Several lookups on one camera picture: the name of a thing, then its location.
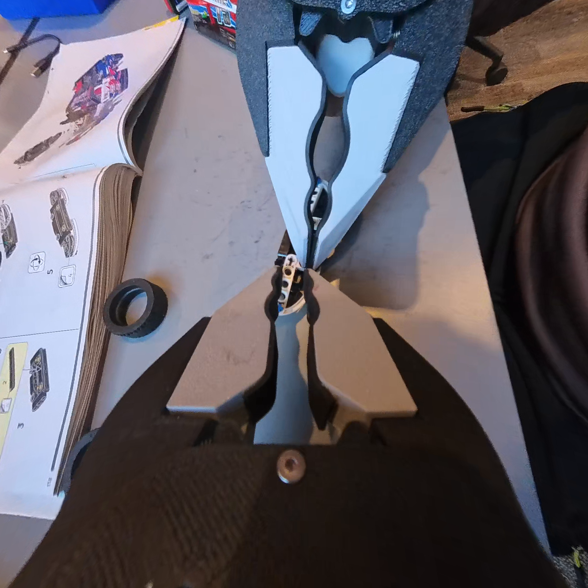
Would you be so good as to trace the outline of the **black patterned toy beam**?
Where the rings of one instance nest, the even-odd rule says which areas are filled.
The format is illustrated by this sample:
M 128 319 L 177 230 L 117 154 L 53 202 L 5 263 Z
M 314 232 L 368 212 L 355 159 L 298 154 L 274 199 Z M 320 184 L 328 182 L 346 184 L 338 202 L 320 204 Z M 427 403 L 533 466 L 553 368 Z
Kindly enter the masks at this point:
M 279 300 L 285 305 L 292 292 L 301 292 L 303 286 L 303 268 L 298 261 L 287 232 L 284 233 L 278 248 L 275 265 L 282 268 L 282 285 Z

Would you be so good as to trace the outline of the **grey desk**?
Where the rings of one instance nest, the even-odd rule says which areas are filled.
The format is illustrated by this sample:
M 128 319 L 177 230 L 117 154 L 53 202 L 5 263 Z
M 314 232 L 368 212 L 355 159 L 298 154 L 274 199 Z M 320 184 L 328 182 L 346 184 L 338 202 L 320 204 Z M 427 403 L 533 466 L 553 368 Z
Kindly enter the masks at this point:
M 139 8 L 122 1 L 101 40 L 138 31 Z M 143 278 L 168 298 L 164 321 L 130 339 L 109 334 L 90 425 L 101 426 L 131 384 L 205 316 L 273 268 L 284 220 L 242 89 L 237 57 L 190 26 L 155 109 L 155 131 L 132 192 L 133 223 L 121 283 Z M 36 109 L 48 78 L 36 99 Z M 13 100 L 1 121 L 11 140 L 35 112 Z M 3 151 L 8 141 L 1 142 Z M 548 539 L 511 379 L 490 299 L 445 100 L 433 108 L 401 158 L 320 271 L 382 319 L 466 402 L 489 437 L 540 542 Z M 138 319 L 146 295 L 126 313 Z M 53 520 L 1 514 L 1 539 L 18 544 L 17 523 L 36 534 Z

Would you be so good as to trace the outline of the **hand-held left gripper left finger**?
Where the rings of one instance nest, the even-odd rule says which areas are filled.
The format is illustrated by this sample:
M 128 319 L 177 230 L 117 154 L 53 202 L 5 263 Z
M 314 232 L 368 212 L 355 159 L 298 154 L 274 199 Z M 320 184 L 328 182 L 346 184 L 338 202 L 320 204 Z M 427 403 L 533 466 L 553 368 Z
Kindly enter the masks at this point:
M 276 397 L 281 268 L 270 268 L 210 318 L 166 408 L 255 425 Z

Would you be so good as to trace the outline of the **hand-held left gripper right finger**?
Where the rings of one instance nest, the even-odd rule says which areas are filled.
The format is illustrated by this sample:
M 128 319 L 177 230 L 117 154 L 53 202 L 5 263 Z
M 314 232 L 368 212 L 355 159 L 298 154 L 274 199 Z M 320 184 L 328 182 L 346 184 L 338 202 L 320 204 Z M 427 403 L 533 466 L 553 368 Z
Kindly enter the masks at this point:
M 318 429 L 413 417 L 415 401 L 371 315 L 312 269 L 305 301 L 308 399 Z

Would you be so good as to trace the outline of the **person's right forearm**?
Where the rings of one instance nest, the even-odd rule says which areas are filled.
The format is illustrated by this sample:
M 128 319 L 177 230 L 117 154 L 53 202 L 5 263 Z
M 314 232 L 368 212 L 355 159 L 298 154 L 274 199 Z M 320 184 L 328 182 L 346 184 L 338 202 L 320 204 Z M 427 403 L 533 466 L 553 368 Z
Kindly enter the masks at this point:
M 468 35 L 488 37 L 551 1 L 474 1 Z

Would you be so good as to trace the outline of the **person's brown shirt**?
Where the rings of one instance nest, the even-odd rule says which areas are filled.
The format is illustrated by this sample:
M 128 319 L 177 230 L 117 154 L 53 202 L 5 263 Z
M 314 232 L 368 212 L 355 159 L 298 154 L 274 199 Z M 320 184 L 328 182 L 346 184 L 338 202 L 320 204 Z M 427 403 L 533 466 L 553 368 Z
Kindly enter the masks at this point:
M 514 250 L 529 329 L 563 401 L 587 420 L 587 153 L 575 143 L 518 209 Z

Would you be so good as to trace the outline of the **red toy car model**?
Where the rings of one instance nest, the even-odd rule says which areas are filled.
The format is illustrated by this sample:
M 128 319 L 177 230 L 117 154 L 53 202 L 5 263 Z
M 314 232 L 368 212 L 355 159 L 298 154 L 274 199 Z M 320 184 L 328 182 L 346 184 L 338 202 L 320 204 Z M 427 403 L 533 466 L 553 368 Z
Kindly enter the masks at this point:
M 164 1 L 177 15 L 192 17 L 196 30 L 236 51 L 236 13 L 238 1 Z

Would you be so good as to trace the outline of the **black office chair base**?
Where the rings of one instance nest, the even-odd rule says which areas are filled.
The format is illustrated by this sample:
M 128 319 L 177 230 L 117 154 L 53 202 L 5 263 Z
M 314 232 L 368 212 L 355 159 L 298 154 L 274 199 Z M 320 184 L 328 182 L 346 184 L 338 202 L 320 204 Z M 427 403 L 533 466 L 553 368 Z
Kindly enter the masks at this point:
M 481 36 L 468 35 L 465 45 L 475 53 L 491 61 L 485 74 L 486 85 L 495 86 L 501 84 L 508 74 L 508 68 L 503 62 L 504 53 L 489 40 Z

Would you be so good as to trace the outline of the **black toy tire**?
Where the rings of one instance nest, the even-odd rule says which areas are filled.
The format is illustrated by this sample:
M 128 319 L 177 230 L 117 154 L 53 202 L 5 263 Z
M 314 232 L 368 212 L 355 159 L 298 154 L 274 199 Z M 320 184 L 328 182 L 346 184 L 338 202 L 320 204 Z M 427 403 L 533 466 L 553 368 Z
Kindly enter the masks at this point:
M 130 303 L 141 294 L 146 295 L 146 306 L 141 316 L 128 323 L 126 313 Z M 154 332 L 164 321 L 168 311 L 165 291 L 143 278 L 133 278 L 117 285 L 102 308 L 102 319 L 110 334 L 138 339 Z
M 65 496 L 69 492 L 74 475 L 79 468 L 89 445 L 98 434 L 99 429 L 100 428 L 95 428 L 85 433 L 71 449 L 63 469 L 58 496 Z

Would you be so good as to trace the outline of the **open instruction booklet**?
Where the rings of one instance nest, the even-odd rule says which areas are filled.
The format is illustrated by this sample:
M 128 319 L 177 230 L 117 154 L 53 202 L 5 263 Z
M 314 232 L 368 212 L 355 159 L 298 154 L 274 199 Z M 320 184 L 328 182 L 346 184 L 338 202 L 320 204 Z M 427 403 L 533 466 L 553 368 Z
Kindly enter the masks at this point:
M 143 174 L 133 129 L 184 27 L 175 17 L 63 45 L 39 108 L 1 152 L 1 514 L 61 509 Z

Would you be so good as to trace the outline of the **white curved toy panel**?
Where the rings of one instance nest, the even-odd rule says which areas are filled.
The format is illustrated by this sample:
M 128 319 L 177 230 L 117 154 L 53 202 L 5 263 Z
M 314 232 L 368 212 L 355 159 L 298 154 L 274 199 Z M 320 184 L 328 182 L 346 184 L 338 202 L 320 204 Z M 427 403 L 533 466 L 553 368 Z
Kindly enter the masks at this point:
M 312 192 L 308 205 L 309 218 L 311 219 L 312 230 L 318 229 L 320 222 L 326 214 L 328 198 L 328 182 L 317 178 L 315 188 Z
M 295 254 L 279 257 L 282 268 L 281 292 L 277 301 L 279 316 L 299 312 L 305 305 L 303 269 Z

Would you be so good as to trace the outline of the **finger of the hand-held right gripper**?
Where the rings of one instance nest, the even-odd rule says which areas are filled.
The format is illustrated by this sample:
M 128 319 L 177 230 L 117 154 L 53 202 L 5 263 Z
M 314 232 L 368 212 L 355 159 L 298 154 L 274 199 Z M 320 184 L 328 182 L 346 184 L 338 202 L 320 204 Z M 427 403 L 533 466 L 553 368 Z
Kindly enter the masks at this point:
M 352 75 L 342 109 L 345 149 L 329 182 L 330 211 L 318 229 L 315 268 L 341 242 L 385 180 L 387 157 L 419 68 L 415 59 L 381 54 Z
M 303 45 L 270 47 L 267 62 L 266 166 L 298 260 L 311 267 L 310 200 L 316 186 L 313 151 L 325 115 L 326 80 Z

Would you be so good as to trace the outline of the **blue plastic bin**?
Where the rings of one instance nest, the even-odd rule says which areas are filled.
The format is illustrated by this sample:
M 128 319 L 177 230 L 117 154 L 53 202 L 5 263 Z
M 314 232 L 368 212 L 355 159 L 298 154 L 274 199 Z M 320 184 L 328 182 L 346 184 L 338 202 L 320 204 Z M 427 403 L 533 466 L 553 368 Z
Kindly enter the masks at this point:
M 7 20 L 78 17 L 103 13 L 114 1 L 1 1 Z

